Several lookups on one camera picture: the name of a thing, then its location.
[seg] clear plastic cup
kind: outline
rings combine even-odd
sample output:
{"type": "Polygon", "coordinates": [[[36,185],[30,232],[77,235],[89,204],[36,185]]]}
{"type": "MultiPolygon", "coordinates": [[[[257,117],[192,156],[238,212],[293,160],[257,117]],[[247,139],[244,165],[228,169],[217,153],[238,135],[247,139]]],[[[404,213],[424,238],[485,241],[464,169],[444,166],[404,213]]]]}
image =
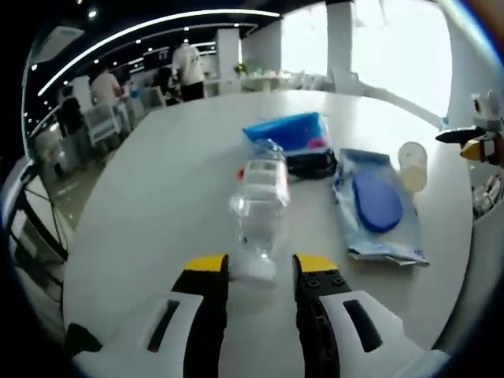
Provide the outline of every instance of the clear plastic cup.
{"type": "Polygon", "coordinates": [[[427,152],[416,142],[404,143],[398,152],[399,177],[406,190],[417,193],[427,185],[427,152]]]}

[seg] white shirt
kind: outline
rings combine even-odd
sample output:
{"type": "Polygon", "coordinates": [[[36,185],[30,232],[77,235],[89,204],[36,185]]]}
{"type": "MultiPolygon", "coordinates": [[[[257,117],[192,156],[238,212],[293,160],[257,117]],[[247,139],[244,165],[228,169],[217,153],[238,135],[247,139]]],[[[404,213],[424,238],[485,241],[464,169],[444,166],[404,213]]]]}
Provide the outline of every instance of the white shirt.
{"type": "Polygon", "coordinates": [[[181,85],[201,83],[205,79],[202,61],[196,47],[184,43],[173,53],[172,70],[181,74],[181,85]]]}
{"type": "Polygon", "coordinates": [[[98,104],[103,102],[113,103],[117,101],[115,89],[120,89],[116,77],[110,72],[103,72],[94,79],[91,84],[91,96],[98,104]]]}

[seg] white pillar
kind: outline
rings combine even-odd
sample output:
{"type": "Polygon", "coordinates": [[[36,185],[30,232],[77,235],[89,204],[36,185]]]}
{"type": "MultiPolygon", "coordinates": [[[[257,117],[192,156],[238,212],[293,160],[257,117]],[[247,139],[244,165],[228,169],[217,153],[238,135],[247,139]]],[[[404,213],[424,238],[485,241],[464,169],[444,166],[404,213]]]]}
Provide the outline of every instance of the white pillar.
{"type": "Polygon", "coordinates": [[[352,5],[350,2],[328,4],[328,76],[332,67],[350,72],[352,65],[352,5]]]}
{"type": "Polygon", "coordinates": [[[89,76],[76,77],[72,81],[73,95],[80,105],[80,112],[84,114],[93,107],[91,102],[91,89],[89,88],[89,76]]]}
{"type": "Polygon", "coordinates": [[[238,93],[240,90],[239,78],[235,67],[239,56],[239,30],[217,30],[217,69],[220,77],[220,94],[238,93]]]}

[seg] white chair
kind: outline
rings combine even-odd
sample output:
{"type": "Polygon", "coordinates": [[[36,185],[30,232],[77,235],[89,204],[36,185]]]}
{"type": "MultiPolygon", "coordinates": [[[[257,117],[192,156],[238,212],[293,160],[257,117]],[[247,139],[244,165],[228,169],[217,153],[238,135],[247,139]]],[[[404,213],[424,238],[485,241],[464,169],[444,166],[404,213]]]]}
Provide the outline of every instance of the white chair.
{"type": "Polygon", "coordinates": [[[143,88],[140,91],[140,100],[146,113],[166,106],[166,101],[160,87],[143,88]]]}
{"type": "Polygon", "coordinates": [[[308,91],[322,91],[324,90],[325,76],[314,75],[313,80],[309,84],[308,91]]]}
{"type": "Polygon", "coordinates": [[[364,87],[357,73],[345,72],[339,67],[333,67],[331,71],[336,93],[354,96],[364,95],[364,87]]]}
{"type": "Polygon", "coordinates": [[[304,71],[296,74],[292,79],[292,81],[287,83],[289,89],[301,89],[304,78],[305,78],[304,71]]]}
{"type": "Polygon", "coordinates": [[[312,86],[312,82],[315,80],[314,75],[304,75],[302,78],[302,85],[301,85],[301,90],[302,91],[309,91],[309,89],[312,86]]]}
{"type": "Polygon", "coordinates": [[[112,134],[120,133],[119,115],[114,116],[110,104],[104,103],[94,106],[84,114],[84,119],[92,146],[96,146],[98,142],[112,134]]]}

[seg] black pouch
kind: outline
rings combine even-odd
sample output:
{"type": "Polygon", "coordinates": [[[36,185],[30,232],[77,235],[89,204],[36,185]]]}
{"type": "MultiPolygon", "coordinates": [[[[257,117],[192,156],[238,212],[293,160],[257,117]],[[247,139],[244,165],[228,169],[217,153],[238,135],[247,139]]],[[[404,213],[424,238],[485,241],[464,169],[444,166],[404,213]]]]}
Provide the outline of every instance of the black pouch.
{"type": "Polygon", "coordinates": [[[322,154],[305,154],[286,157],[287,170],[301,180],[319,180],[336,172],[338,161],[333,150],[322,154]]]}

